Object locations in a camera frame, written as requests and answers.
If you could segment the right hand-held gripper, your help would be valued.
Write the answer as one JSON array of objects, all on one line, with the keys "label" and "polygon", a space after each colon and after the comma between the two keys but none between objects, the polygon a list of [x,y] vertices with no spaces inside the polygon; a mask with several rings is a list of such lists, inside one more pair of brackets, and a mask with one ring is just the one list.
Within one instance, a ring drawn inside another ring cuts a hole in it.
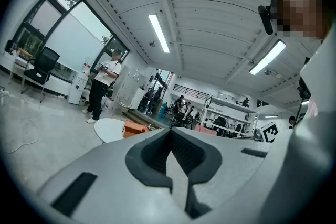
[{"label": "right hand-held gripper", "polygon": [[278,134],[276,122],[272,121],[261,128],[262,139],[266,143],[272,143]]}]

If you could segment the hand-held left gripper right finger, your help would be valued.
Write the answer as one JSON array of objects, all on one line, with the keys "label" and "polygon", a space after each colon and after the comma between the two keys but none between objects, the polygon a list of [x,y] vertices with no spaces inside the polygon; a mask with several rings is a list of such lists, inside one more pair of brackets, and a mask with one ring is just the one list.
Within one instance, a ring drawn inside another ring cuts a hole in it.
[{"label": "hand-held left gripper right finger", "polygon": [[172,128],[173,198],[192,219],[210,212],[251,178],[269,149],[264,142]]}]

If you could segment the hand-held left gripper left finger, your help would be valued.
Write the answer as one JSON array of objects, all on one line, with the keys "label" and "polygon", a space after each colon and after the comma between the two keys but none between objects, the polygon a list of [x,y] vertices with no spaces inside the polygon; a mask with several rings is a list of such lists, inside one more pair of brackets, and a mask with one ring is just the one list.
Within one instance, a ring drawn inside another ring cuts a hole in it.
[{"label": "hand-held left gripper left finger", "polygon": [[69,223],[187,223],[166,174],[169,129],[90,150],[39,190],[56,217]]}]

